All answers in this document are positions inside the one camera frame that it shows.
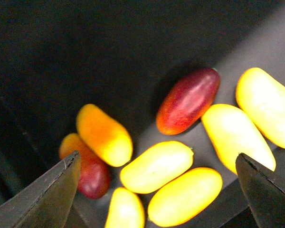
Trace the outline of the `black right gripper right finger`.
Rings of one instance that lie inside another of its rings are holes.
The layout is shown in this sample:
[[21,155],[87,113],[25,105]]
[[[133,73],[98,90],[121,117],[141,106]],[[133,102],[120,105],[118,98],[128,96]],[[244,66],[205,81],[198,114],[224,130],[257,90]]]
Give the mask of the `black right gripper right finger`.
[[285,178],[248,155],[236,158],[241,189],[260,228],[285,228]]

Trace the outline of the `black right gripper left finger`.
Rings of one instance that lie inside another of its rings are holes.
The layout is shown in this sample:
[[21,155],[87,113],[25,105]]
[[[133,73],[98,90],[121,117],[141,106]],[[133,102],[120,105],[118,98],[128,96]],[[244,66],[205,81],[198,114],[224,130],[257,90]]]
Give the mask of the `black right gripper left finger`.
[[66,224],[81,167],[74,151],[0,206],[0,228],[62,228]]

